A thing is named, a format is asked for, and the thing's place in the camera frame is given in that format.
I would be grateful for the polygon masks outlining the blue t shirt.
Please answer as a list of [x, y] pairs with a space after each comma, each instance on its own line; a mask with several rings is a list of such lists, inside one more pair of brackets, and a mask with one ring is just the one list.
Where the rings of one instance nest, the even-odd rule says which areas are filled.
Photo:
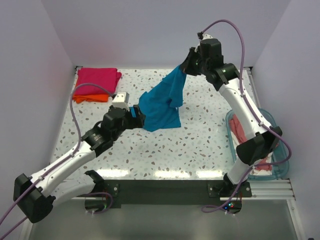
[[143, 129], [154, 132], [160, 129], [181, 127], [179, 108], [183, 105], [183, 89], [187, 75], [177, 66], [138, 101], [145, 115]]

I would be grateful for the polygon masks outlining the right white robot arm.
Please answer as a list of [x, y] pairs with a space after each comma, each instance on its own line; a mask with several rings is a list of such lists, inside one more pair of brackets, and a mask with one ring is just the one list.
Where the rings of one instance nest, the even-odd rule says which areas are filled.
[[197, 47], [192, 47], [180, 69], [191, 76], [204, 75], [215, 90], [228, 102], [242, 126], [246, 141], [236, 147], [237, 159], [223, 177], [218, 191], [233, 197], [248, 177], [248, 169], [270, 155], [283, 134], [265, 119], [241, 84], [240, 73], [232, 63], [224, 63], [220, 41], [205, 35]]

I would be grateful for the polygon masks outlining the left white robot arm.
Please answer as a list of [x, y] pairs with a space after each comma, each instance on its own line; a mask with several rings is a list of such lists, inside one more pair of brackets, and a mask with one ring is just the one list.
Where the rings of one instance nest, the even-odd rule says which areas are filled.
[[54, 207], [55, 188], [82, 165], [110, 149], [125, 130], [141, 129], [146, 116], [138, 105], [127, 109], [110, 106], [108, 112], [79, 142], [53, 164], [14, 181], [13, 200], [31, 223], [43, 220]]

